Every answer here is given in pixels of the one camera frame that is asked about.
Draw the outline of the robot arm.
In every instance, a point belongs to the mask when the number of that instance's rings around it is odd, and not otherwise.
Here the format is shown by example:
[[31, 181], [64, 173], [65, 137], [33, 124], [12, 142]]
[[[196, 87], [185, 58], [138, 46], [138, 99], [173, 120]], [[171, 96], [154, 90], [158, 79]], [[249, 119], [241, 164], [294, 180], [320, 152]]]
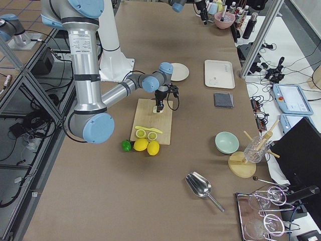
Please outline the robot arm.
[[200, 11], [199, 15], [201, 19], [203, 21], [206, 21], [208, 19], [207, 4], [205, 0], [166, 0], [162, 2], [170, 5], [172, 9], [177, 13], [180, 13], [186, 4], [195, 4], [197, 10]]
[[114, 131], [109, 107], [138, 88], [160, 92], [170, 84], [173, 66], [163, 62], [154, 73], [130, 74], [102, 94], [101, 79], [131, 68], [119, 50], [111, 1], [41, 1], [41, 7], [45, 25], [68, 32], [77, 102], [66, 125], [73, 135], [88, 143], [105, 142]]

